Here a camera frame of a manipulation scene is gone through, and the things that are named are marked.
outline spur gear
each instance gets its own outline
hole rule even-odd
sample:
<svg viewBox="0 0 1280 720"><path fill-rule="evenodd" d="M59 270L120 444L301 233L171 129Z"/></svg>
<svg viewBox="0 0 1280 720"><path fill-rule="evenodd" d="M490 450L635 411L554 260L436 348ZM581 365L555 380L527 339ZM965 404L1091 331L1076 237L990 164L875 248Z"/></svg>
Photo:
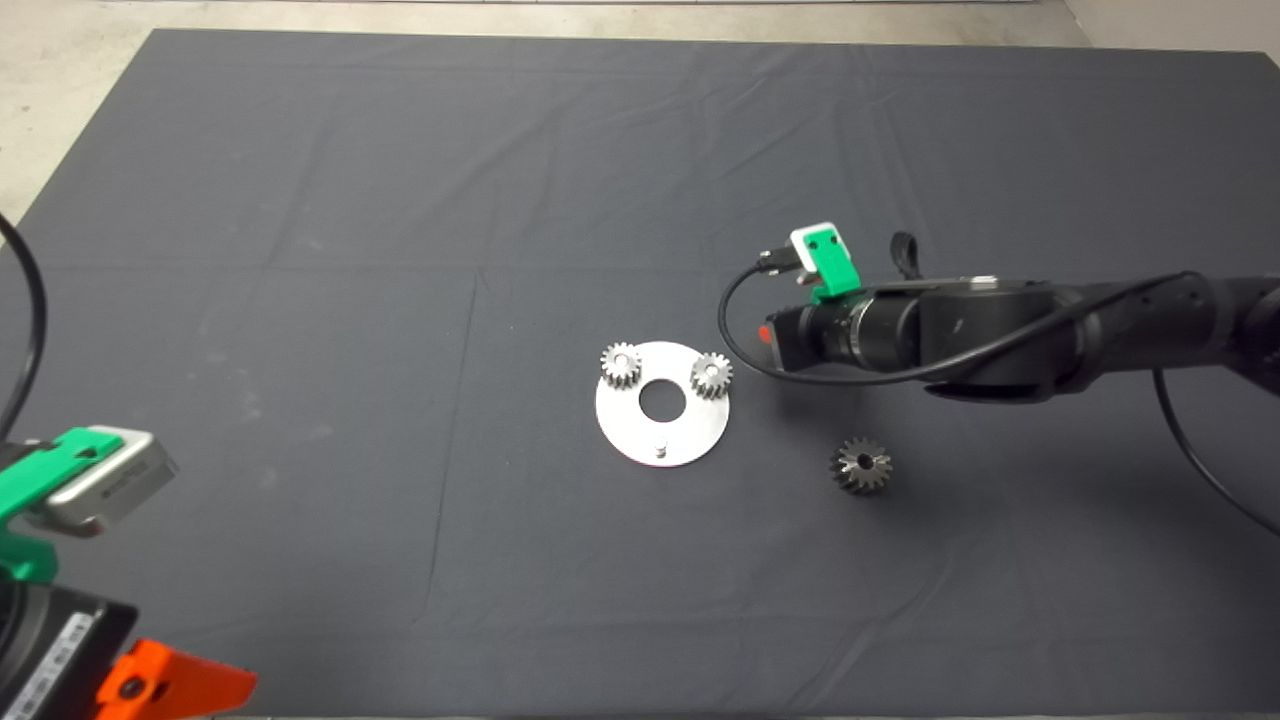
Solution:
<svg viewBox="0 0 1280 720"><path fill-rule="evenodd" d="M873 495L884 489L888 483L890 456L884 448L870 438L854 438L845 442L831 457L831 471L836 484L851 495Z"/></svg>
<svg viewBox="0 0 1280 720"><path fill-rule="evenodd" d="M614 388L627 388L640 379L640 351L627 342L614 342L600 355L600 375Z"/></svg>
<svg viewBox="0 0 1280 720"><path fill-rule="evenodd" d="M713 400L728 392L733 382L733 365L719 352L704 352L694 363L689 383L699 397Z"/></svg>

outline label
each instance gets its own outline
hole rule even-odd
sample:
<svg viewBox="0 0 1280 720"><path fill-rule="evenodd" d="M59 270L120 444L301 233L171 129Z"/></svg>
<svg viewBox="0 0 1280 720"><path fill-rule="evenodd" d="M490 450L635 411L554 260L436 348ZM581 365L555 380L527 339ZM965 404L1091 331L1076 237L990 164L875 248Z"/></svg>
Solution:
<svg viewBox="0 0 1280 720"><path fill-rule="evenodd" d="M58 633L58 639L49 646L45 657L40 665L36 665L36 671L27 679L27 684L23 685L22 692L18 693L13 705L9 706L9 711L0 720L32 720L36 716L40 707L45 705L49 691L58 684L58 678L76 656L76 651L79 650L84 635L92 626L93 616L87 612L76 612L67 620L63 630Z"/></svg>

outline orange clamp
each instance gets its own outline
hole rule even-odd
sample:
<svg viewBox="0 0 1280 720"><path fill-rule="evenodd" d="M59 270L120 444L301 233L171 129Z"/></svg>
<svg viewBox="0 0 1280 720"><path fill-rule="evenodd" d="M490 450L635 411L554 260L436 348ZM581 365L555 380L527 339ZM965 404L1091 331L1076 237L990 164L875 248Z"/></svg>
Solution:
<svg viewBox="0 0 1280 720"><path fill-rule="evenodd" d="M178 720L236 710L257 675L140 639L97 689L96 720Z"/></svg>

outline black strap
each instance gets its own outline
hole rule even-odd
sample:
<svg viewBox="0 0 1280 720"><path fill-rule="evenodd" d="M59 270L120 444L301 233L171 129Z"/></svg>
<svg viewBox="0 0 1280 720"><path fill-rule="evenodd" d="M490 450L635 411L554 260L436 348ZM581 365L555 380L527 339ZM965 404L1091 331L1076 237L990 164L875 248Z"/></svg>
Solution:
<svg viewBox="0 0 1280 720"><path fill-rule="evenodd" d="M918 281L924 278L920 274L920 249L915 242L914 234L909 232L893 233L893 240L890 241L888 249L893 256L893 264L897 265L897 272L902 273L902 279Z"/></svg>

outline black cable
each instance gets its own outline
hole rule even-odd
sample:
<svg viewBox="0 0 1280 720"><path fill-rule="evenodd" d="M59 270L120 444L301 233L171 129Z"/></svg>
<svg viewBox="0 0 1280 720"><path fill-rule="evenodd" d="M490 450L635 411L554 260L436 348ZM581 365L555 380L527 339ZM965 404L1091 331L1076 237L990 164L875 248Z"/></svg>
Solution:
<svg viewBox="0 0 1280 720"><path fill-rule="evenodd" d="M927 375L933 375L936 373L941 373L945 370L952 370L955 368L969 365L972 363L978 363L980 360L989 360L996 355L1000 355L1002 352L1012 350L1014 347L1018 347L1019 345L1036 340L1037 337L1057 328L1059 325L1079 320L1080 318L1088 315L1089 313L1093 313L1101 307L1111 305L1112 302L1124 300L1129 295L1133 295L1135 292L1142 292L1144 290L1149 290L1155 286L1164 284L1166 282L1175 281L1179 278L1199 275L1199 273L1187 270L1181 273L1158 275L1144 281L1137 281L1125 284L1114 292L1101 295L1092 300L1073 302L1071 305L1060 307L1050 313L1048 315L1044 315L1043 318L1027 323L1025 325L1018 328L1016 331L1006 336L998 337L984 345L979 345L957 355L943 357L942 360L937 360L927 365L911 368L910 370L899 370L895 373L856 373L844 378L831 378L824 375L809 375L804 373L788 373L786 370L778 370L774 368L760 365L759 363L751 360L751 357L746 354L746 350L744 350L742 346L740 346L737 341L733 340L728 329L728 301L733 296L733 292L736 292L737 288L744 282L746 282L746 278L759 272L762 272L759 265L753 265L751 268L742 270L741 273L739 273L736 278L733 278L728 283L728 287L726 287L724 292L721 295L719 307L717 310L716 319L719 327L721 338L724 340L724 345L727 345L728 348L733 352L733 355L737 355L737 357L746 366L759 373L764 373L771 378L778 378L781 380L805 383L805 384L845 386L845 387L882 386L882 384L901 383L906 380L919 380L924 379Z"/></svg>
<svg viewBox="0 0 1280 720"><path fill-rule="evenodd" d="M0 442L9 439L14 423L22 406L27 404L31 395L31 386L36 383L36 373L40 370L40 360L45 355L45 336L49 331L49 299L45 297L45 281L40 277L40 266L31 254L31 247L22 238L18 228L0 214L0 236L4 236L5 245L13 249L22 266L22 275L27 281L27 295L31 296L31 334L27 340L27 359L18 372L18 382L14 383L9 400L0 413Z"/></svg>
<svg viewBox="0 0 1280 720"><path fill-rule="evenodd" d="M1213 471L1204 465L1203 460L1201 460L1199 455L1196 454L1196 448L1192 447L1192 441L1187 439L1187 433L1183 432L1183 424L1178 421L1178 414L1174 413L1174 404L1169 400L1169 387L1165 384L1165 372L1155 369L1151 372L1151 378L1156 383L1156 400L1160 401L1160 411L1165 415L1165 423L1169 425L1169 432L1172 433L1174 442L1178 443L1178 450L1183 451L1183 455L1192 464L1192 468L1196 468L1196 471L1204 478L1204 482L1208 483L1210 487L1217 492L1217 495L1222 496L1222 500L1230 502L1231 507L1243 512L1249 520L1253 520L1272 536L1280 537L1280 527L1276 527L1275 523L1236 500L1235 496L1231 495L1231 491L1226 489L1226 486L1217 479Z"/></svg>

